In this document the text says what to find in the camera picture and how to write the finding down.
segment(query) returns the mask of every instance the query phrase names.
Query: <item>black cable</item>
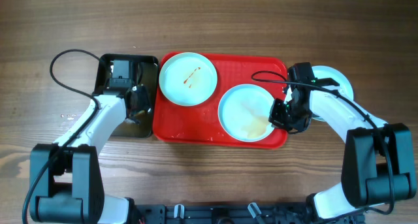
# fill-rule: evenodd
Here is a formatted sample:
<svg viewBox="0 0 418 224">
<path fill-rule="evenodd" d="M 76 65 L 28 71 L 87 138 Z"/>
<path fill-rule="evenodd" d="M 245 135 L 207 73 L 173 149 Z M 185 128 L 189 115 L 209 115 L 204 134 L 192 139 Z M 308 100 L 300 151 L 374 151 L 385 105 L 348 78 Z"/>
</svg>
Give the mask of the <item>black cable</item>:
<svg viewBox="0 0 418 224">
<path fill-rule="evenodd" d="M 29 201 L 31 200 L 32 194 L 40 180 L 40 178 L 42 177 L 42 175 L 45 173 L 46 169 L 56 161 L 57 157 L 59 154 L 63 153 L 63 151 L 65 150 L 65 148 L 74 140 L 77 138 L 77 136 L 80 134 L 81 131 L 83 131 L 83 129 L 90 123 L 90 121 L 95 117 L 96 113 L 99 111 L 99 102 L 96 98 L 94 98 L 92 95 L 88 94 L 88 93 L 84 93 L 83 91 L 71 88 L 69 86 L 66 86 L 65 84 L 61 83 L 59 80 L 57 80 L 57 78 L 54 76 L 54 73 L 52 72 L 52 68 L 54 66 L 54 63 L 56 62 L 56 60 L 61 57 L 63 54 L 69 53 L 69 52 L 82 52 L 85 54 L 90 55 L 91 57 L 94 57 L 95 59 L 97 59 L 101 64 L 103 64 L 103 61 L 98 58 L 96 55 L 92 54 L 91 52 L 87 52 L 85 50 L 79 50 L 79 49 L 71 49 L 71 50 L 66 50 L 64 52 L 59 53 L 57 56 L 55 56 L 53 58 L 53 60 L 51 61 L 51 65 L 50 65 L 50 74 L 52 77 L 52 80 L 54 80 L 55 83 L 57 83 L 58 85 L 60 85 L 63 88 L 66 88 L 70 91 L 79 93 L 83 96 L 89 97 L 91 100 L 93 100 L 93 102 L 95 103 L 95 108 L 93 110 L 93 112 L 91 113 L 91 115 L 89 116 L 89 118 L 80 126 L 80 128 L 77 129 L 77 131 L 71 135 L 71 137 L 57 150 L 57 152 L 55 152 L 50 158 L 49 160 L 45 163 L 45 165 L 40 169 L 39 173 L 37 174 L 37 176 L 35 177 L 35 179 L 33 180 L 33 183 L 31 184 L 29 191 L 26 194 L 26 198 L 25 198 L 25 202 L 24 202 L 24 206 L 23 206 L 23 210 L 22 210 L 22 222 L 24 224 L 27 224 L 27 208 L 29 206 Z"/>
<path fill-rule="evenodd" d="M 393 183 L 393 170 L 392 170 L 392 161 L 391 158 L 389 156 L 389 149 L 387 147 L 387 143 L 384 142 L 384 140 L 381 137 L 381 134 L 378 130 L 378 127 L 376 126 L 376 124 L 370 119 L 370 116 L 368 114 L 365 114 L 356 104 L 352 103 L 349 99 L 341 96 L 338 91 L 335 90 L 329 90 L 327 88 L 322 88 L 322 87 L 318 87 L 315 85 L 311 85 L 311 84 L 303 84 L 303 83 L 298 83 L 298 82 L 290 82 L 290 81 L 280 81 L 280 80 L 264 80 L 264 79 L 258 79 L 255 78 L 254 76 L 259 74 L 259 73 L 270 73 L 270 74 L 275 74 L 278 76 L 281 76 L 284 80 L 285 78 L 276 72 L 272 72 L 272 71 L 257 71 L 256 73 L 251 75 L 251 79 L 254 81 L 259 81 L 259 82 L 268 82 L 268 83 L 277 83 L 277 84 L 294 84 L 294 85 L 299 85 L 299 86 L 305 86 L 308 87 L 310 89 L 314 89 L 314 90 L 318 90 L 318 91 L 323 91 L 325 93 L 330 93 L 335 95 L 337 98 L 342 99 L 343 101 L 345 101 L 348 105 L 350 105 L 351 107 L 354 108 L 354 110 L 356 110 L 373 128 L 373 133 L 374 136 L 379 140 L 379 144 L 381 145 L 382 149 L 383 149 L 383 153 L 384 156 L 386 158 L 386 164 L 387 164 L 387 170 L 389 173 L 389 196 L 391 198 L 391 200 L 389 201 L 389 208 L 386 211 L 377 209 L 377 208 L 373 208 L 373 207 L 367 207 L 365 208 L 365 210 L 371 210 L 374 212 L 377 212 L 379 214 L 383 214 L 383 215 L 388 215 L 393 211 L 394 208 L 394 183 Z"/>
</svg>

